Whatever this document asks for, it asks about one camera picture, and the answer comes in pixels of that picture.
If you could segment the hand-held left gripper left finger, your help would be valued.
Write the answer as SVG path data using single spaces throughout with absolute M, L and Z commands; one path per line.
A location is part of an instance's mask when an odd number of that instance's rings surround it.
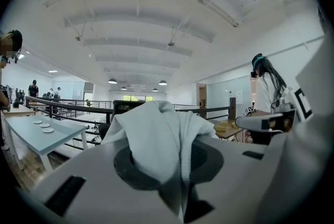
M 65 223 L 182 223 L 176 178 L 161 184 L 135 165 L 127 142 L 84 150 L 32 195 Z

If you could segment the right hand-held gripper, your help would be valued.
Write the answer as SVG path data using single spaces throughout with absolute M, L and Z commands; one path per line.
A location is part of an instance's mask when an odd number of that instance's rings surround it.
M 299 88 L 287 90 L 270 114 L 238 117 L 237 127 L 251 134 L 288 133 L 315 117 L 329 117 L 333 126 L 333 35 L 325 36 L 311 60 L 296 76 Z

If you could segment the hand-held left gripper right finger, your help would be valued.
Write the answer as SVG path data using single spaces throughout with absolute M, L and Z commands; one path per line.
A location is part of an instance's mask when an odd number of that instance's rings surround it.
M 320 223 L 333 197 L 333 119 L 313 118 L 269 145 L 199 136 L 189 223 Z

